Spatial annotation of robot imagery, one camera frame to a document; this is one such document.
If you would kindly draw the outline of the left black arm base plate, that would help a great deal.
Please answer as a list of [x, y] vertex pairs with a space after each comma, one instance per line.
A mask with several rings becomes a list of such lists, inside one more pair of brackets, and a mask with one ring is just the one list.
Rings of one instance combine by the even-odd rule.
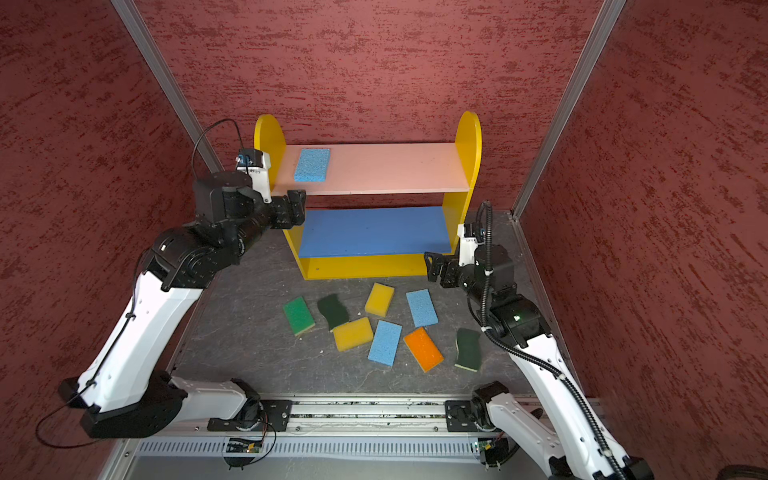
[[291, 400], [262, 399], [259, 403], [248, 400], [232, 419], [211, 418], [207, 430], [211, 432], [264, 433], [269, 427], [284, 432], [291, 416]]

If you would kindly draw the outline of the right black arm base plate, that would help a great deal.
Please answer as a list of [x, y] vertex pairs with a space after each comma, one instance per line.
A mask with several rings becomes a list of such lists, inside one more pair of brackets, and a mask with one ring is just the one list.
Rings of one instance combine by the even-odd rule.
[[444, 408], [448, 432], [480, 432], [486, 427], [485, 407], [477, 400], [447, 400]]

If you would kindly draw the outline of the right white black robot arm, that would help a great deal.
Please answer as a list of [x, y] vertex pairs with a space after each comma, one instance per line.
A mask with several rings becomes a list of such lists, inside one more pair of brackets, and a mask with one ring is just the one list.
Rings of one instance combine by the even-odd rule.
[[475, 421], [509, 435], [550, 479], [651, 479], [642, 458], [629, 455], [610, 434], [565, 364], [536, 304], [517, 291], [506, 249], [483, 244], [468, 263], [428, 252], [427, 278], [460, 288], [481, 333], [523, 373], [549, 421], [526, 411], [499, 382], [473, 393]]

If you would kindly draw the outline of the blue sponge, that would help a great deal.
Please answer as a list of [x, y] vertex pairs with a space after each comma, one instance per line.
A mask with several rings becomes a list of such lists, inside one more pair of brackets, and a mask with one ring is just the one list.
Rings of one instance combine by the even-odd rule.
[[392, 367], [396, 357], [402, 326], [385, 320], [377, 323], [368, 359]]
[[294, 180], [302, 183], [325, 182], [330, 163], [329, 149], [301, 149], [294, 171]]
[[406, 299], [416, 328], [439, 323], [430, 292], [427, 289], [407, 292]]

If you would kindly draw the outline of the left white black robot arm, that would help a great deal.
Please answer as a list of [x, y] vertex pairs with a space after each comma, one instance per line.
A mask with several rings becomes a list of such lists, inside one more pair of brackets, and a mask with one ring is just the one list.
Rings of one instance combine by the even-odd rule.
[[260, 395], [246, 382], [184, 380], [157, 362], [218, 272], [239, 264], [266, 231], [304, 223], [306, 193], [265, 201], [243, 171], [198, 179], [193, 191], [194, 221], [157, 237], [106, 344], [87, 370], [60, 385], [92, 439], [146, 438], [180, 421], [220, 419], [245, 431], [264, 423]]

